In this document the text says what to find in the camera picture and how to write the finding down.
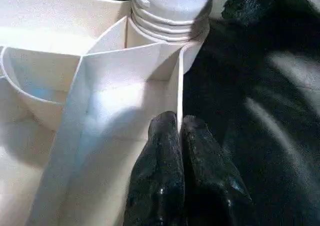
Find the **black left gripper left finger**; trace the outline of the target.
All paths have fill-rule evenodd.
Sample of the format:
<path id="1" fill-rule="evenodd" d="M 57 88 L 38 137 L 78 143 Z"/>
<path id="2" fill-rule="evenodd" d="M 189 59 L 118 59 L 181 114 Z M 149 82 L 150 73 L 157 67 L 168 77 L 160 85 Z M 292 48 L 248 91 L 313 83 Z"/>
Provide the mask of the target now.
<path id="1" fill-rule="evenodd" d="M 176 114 L 154 117 L 130 175 L 125 226 L 183 226 L 185 174 Z"/>

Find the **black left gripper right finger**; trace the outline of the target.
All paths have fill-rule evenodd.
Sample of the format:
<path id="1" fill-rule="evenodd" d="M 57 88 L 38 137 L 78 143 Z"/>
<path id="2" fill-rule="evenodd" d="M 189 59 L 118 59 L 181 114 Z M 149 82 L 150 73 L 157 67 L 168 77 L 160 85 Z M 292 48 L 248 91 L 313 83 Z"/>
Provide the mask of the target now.
<path id="1" fill-rule="evenodd" d="M 239 171 L 207 124 L 187 115 L 181 128 L 189 226 L 256 226 L 253 201 Z"/>

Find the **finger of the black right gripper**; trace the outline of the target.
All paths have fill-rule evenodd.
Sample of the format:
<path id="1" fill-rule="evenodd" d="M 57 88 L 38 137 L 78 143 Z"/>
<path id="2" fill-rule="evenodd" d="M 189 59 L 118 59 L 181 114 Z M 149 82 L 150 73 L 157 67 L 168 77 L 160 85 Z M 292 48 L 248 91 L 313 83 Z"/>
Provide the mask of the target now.
<path id="1" fill-rule="evenodd" d="M 275 0 L 227 0 L 223 5 L 224 19 L 257 19 L 268 11 Z"/>

